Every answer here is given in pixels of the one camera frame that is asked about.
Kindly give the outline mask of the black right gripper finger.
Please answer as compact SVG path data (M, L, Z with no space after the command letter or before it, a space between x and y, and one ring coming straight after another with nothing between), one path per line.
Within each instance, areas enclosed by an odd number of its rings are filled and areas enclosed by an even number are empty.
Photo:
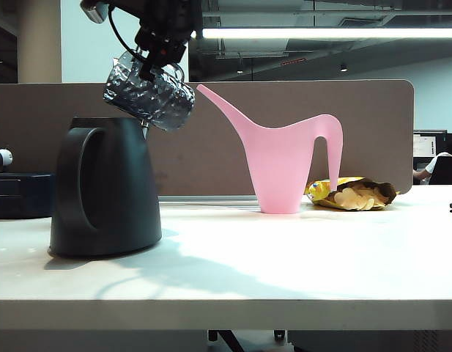
M149 61L143 61L139 68L138 77L141 80L153 82L155 80L155 74L152 72L153 64Z

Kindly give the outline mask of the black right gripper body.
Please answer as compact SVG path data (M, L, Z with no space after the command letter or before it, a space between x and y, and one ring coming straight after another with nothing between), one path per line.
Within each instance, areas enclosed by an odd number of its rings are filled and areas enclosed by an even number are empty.
M186 50L188 28L186 26L140 26L135 43L148 55L142 60L141 71L150 72L153 67L179 64Z

